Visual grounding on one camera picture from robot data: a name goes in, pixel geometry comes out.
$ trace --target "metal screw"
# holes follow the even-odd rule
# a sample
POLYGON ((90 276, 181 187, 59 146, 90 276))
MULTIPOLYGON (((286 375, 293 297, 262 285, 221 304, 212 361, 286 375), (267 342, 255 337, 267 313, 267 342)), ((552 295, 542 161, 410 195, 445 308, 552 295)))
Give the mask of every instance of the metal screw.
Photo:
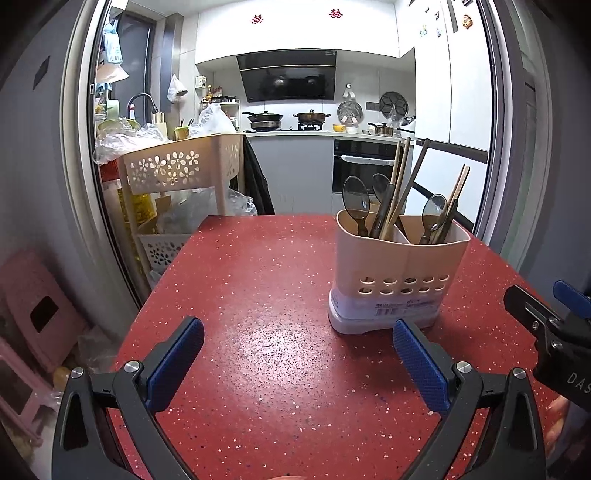
POLYGON ((80 378, 83 374, 84 374, 84 369, 82 367, 76 367, 74 370, 72 370, 72 373, 70 374, 70 376, 72 378, 80 378))
POLYGON ((136 362, 135 360, 127 362, 124 366, 124 370, 129 374, 137 372, 139 370, 139 362, 136 362))
POLYGON ((456 368, 463 374, 469 374, 472 371, 472 366, 468 362, 458 362, 456 368))
POLYGON ((522 368, 515 368, 513 370, 513 375, 515 375, 520 380, 523 380, 525 378, 525 370, 523 370, 522 368))

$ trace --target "pink stool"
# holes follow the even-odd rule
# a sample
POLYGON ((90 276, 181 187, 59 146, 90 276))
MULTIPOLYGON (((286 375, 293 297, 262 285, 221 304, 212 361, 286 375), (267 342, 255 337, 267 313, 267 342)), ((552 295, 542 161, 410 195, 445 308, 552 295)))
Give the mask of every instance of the pink stool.
POLYGON ((44 399, 48 401, 51 397, 51 387, 34 373, 27 364, 10 348, 6 341, 0 338, 0 363, 7 365, 10 370, 20 380, 21 384, 16 385, 17 379, 4 384, 0 388, 0 410, 30 439, 33 446, 42 444, 41 430, 43 425, 42 418, 38 416, 39 409, 44 404, 44 399), (28 398, 24 406, 20 398, 16 398, 14 392, 24 393, 28 398))
POLYGON ((33 251, 20 251, 0 268, 14 320, 31 352, 49 373, 59 367, 87 327, 33 251))

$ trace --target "utensil holder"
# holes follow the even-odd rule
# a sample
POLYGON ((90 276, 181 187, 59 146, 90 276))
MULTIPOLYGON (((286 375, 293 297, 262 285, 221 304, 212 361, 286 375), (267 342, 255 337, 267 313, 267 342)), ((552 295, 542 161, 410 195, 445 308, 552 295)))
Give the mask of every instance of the utensil holder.
MULTIPOLYGON (((366 226, 370 230, 375 213, 366 226)), ((445 243, 418 245, 420 215, 401 215, 407 237, 394 228, 394 241, 357 235, 357 223, 342 210, 336 216, 335 281, 329 295, 330 324, 339 333, 392 328, 402 318, 427 328, 462 260, 470 235, 453 223, 445 243)))

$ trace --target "kitchen countertop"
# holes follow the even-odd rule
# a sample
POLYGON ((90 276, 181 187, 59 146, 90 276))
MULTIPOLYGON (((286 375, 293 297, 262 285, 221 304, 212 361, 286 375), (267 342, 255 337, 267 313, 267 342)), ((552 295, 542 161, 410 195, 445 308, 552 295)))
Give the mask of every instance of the kitchen countertop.
MULTIPOLYGON (((399 478, 437 424, 391 330, 343 336, 330 327, 335 229, 323 215, 209 217, 132 325, 117 368, 142 359, 185 316, 203 320, 204 347, 157 415, 199 478, 399 478)), ((472 239, 427 336, 480 372, 525 368, 543 417, 555 395, 531 377, 534 339, 502 306, 513 284, 527 286, 472 239)), ((113 415, 134 472, 149 478, 113 415)), ((483 415, 450 479, 467 464, 483 415)))
POLYGON ((247 133, 246 136, 248 138, 258 138, 258 137, 286 137, 286 136, 294 136, 294 137, 332 137, 332 138, 340 138, 343 140, 359 140, 365 142, 376 142, 376 143, 389 143, 389 144, 396 144, 398 140, 406 140, 406 137, 379 137, 377 135, 365 135, 365 134, 348 134, 346 132, 339 133, 334 131, 313 131, 313 130, 279 130, 274 132, 253 132, 247 133))

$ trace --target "oven door handle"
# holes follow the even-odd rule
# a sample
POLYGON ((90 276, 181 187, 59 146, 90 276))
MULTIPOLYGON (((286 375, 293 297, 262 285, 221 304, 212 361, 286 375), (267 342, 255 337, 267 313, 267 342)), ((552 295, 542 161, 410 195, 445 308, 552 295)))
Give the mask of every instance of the oven door handle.
POLYGON ((341 155, 341 158, 348 163, 358 163, 363 165, 382 165, 384 167, 391 167, 394 165, 394 160, 386 160, 381 158, 368 157, 353 157, 351 155, 341 155))

